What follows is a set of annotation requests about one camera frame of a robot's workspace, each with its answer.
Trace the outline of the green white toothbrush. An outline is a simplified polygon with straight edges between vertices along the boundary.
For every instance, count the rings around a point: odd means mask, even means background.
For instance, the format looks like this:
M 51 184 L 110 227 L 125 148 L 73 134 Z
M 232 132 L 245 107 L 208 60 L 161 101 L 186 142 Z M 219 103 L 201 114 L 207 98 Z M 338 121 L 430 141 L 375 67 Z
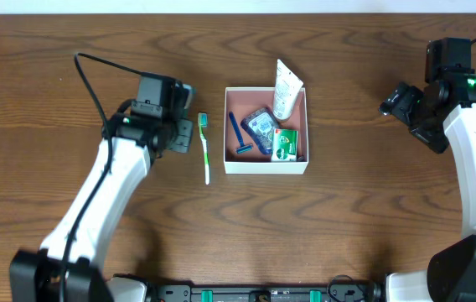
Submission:
M 208 127 L 208 116 L 205 112 L 198 113 L 199 137 L 204 154 L 204 183 L 210 183 L 210 160 L 208 155 L 208 141 L 204 135 L 204 129 Z

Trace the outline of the green red toothpaste tube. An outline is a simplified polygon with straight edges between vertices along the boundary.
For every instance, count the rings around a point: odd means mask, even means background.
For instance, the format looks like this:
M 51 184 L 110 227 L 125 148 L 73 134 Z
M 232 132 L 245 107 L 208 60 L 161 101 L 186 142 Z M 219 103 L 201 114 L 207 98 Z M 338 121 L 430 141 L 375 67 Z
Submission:
M 183 118 L 187 118 L 189 109 L 194 101 L 196 90 L 191 85 L 184 84 L 184 91 L 186 92 L 186 101 L 184 103 Z

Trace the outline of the blue disposable razor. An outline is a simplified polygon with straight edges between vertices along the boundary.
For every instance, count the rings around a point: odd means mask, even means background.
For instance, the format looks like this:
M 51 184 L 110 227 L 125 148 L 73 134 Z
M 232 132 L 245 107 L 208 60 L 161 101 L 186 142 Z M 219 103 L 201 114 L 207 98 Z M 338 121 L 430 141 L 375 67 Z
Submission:
M 233 112 L 229 112 L 228 113 L 228 116 L 229 116 L 229 119 L 230 119 L 230 122 L 231 122 L 231 125 L 233 127 L 233 130 L 235 132 L 235 135 L 236 135 L 236 138 L 237 138 L 237 141 L 239 143 L 239 146 L 235 148 L 235 152 L 237 154 L 243 154 L 243 153 L 246 153 L 246 152 L 249 152 L 253 149 L 253 146 L 249 143 L 249 144 L 245 144 L 244 142 L 244 139 L 241 135 L 241 131 L 240 131 L 240 127 L 238 126 L 238 123 L 235 119 L 235 115 Z

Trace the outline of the white lotion tube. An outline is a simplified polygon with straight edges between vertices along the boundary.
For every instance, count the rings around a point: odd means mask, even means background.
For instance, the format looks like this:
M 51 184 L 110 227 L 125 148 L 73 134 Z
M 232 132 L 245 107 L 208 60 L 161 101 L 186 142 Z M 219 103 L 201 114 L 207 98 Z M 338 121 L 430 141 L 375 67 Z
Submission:
M 292 115 L 302 87 L 303 81 L 278 59 L 272 105 L 272 112 L 277 120 L 286 121 Z

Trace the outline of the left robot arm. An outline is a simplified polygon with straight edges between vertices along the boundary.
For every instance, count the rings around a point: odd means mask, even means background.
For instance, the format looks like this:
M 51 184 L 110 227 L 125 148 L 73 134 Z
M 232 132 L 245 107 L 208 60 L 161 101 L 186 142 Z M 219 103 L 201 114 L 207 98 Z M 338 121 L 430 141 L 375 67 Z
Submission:
M 147 281 L 101 271 L 128 201 L 163 151 L 187 153 L 187 118 L 195 89 L 142 74 L 137 97 L 123 102 L 102 129 L 96 161 L 69 210 L 36 253 L 18 251 L 9 267 L 15 301 L 155 301 Z

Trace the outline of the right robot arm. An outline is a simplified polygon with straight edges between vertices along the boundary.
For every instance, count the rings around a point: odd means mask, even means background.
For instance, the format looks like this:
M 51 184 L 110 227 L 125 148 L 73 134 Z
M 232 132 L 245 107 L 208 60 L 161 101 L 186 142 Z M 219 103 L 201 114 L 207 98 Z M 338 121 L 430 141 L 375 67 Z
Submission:
M 425 82 L 405 82 L 380 104 L 384 115 L 436 154 L 453 152 L 462 200 L 459 242 L 435 254 L 427 268 L 391 273 L 386 301 L 476 301 L 476 72 L 471 39 L 444 38 L 427 45 Z

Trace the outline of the green soap bar box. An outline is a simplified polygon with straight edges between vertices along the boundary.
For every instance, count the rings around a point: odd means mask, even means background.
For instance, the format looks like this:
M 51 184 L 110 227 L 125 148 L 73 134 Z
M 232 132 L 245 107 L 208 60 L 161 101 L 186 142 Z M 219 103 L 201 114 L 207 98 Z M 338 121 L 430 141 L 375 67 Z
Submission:
M 295 162 L 298 159 L 298 131 L 276 128 L 272 138 L 272 162 Z

